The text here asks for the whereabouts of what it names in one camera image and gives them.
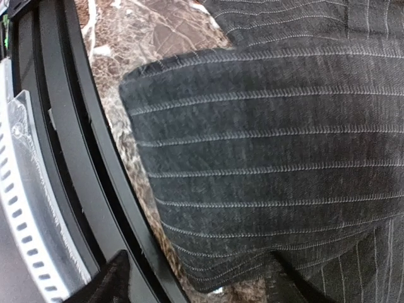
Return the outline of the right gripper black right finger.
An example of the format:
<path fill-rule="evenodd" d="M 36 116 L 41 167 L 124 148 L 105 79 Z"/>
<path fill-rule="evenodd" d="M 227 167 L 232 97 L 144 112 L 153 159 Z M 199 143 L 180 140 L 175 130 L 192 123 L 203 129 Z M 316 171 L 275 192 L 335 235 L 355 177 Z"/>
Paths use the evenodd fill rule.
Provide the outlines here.
<path fill-rule="evenodd" d="M 265 277 L 266 301 L 279 303 L 335 302 L 304 280 L 279 252 L 271 252 L 273 262 Z"/>

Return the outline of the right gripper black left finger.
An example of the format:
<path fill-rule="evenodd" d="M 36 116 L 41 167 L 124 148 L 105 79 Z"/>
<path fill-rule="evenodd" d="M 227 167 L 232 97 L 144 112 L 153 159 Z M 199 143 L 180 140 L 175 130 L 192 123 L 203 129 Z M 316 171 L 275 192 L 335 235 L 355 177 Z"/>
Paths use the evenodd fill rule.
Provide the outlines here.
<path fill-rule="evenodd" d="M 71 303 L 130 302 L 130 271 L 128 252 L 118 251 L 90 283 L 71 296 Z"/>

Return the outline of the black pinstriped long sleeve shirt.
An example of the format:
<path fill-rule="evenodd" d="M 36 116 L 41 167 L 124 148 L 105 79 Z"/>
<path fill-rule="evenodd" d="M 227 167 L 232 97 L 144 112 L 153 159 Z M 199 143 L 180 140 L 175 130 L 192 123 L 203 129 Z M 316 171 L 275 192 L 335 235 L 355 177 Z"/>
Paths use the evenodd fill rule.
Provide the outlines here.
<path fill-rule="evenodd" d="M 119 86 L 199 292 L 279 252 L 335 302 L 403 301 L 403 2 L 205 1 L 232 43 Z"/>

